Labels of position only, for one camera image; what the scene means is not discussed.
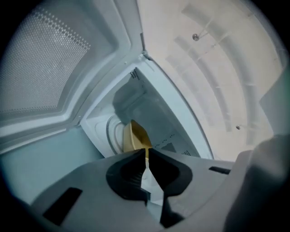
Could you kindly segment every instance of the black plastic part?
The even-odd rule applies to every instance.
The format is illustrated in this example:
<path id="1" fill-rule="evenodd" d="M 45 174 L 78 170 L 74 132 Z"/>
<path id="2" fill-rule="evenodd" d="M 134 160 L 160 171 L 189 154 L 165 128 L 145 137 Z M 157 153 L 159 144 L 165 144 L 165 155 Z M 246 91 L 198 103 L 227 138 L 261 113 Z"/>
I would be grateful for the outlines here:
<path id="1" fill-rule="evenodd" d="M 192 181 L 193 174 L 185 164 L 154 149 L 149 149 L 149 168 L 164 191 L 160 223 L 168 228 L 184 219 L 171 210 L 168 197 L 180 195 Z"/>
<path id="2" fill-rule="evenodd" d="M 216 166 L 212 166 L 208 170 L 211 170 L 213 172 L 218 172 L 218 173 L 221 173 L 221 174 L 225 174 L 225 175 L 229 175 L 230 172 L 231 172 L 230 169 L 225 169 L 225 168 L 216 167 Z"/>
<path id="3" fill-rule="evenodd" d="M 147 203 L 150 195 L 141 189 L 145 169 L 145 149 L 140 149 L 132 156 L 113 164 L 106 173 L 106 179 L 111 189 L 120 197 Z"/>
<path id="4" fill-rule="evenodd" d="M 60 226 L 81 193 L 82 190 L 78 188 L 69 188 L 44 212 L 43 216 L 53 224 Z"/>

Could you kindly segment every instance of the screw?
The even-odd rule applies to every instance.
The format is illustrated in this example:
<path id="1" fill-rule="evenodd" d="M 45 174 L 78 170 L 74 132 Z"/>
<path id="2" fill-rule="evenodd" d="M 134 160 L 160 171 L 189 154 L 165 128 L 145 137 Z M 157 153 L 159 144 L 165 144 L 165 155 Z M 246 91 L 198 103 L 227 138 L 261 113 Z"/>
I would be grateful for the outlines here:
<path id="1" fill-rule="evenodd" d="M 198 36 L 198 34 L 193 34 L 193 35 L 192 35 L 192 39 L 193 39 L 194 41 L 199 41 L 199 36 Z"/>

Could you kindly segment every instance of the yellow object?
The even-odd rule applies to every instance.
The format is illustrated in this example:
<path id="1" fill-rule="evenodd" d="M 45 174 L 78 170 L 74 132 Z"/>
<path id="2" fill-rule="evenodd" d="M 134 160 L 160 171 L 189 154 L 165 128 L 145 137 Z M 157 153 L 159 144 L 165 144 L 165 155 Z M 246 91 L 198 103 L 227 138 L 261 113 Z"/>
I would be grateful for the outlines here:
<path id="1" fill-rule="evenodd" d="M 136 121 L 131 120 L 124 127 L 123 131 L 123 151 L 132 151 L 145 148 L 146 149 L 146 158 L 149 158 L 149 148 L 152 148 L 150 139 L 147 135 L 145 129 L 140 126 Z"/>

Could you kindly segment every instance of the perforated panel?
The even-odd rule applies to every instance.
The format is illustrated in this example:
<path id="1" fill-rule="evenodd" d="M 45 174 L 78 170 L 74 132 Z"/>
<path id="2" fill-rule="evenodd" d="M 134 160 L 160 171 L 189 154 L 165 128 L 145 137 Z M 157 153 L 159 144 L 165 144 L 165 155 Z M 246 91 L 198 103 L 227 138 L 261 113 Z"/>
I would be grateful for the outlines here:
<path id="1" fill-rule="evenodd" d="M 88 42 L 44 8 L 29 14 L 0 69 L 0 114 L 56 109 Z"/>

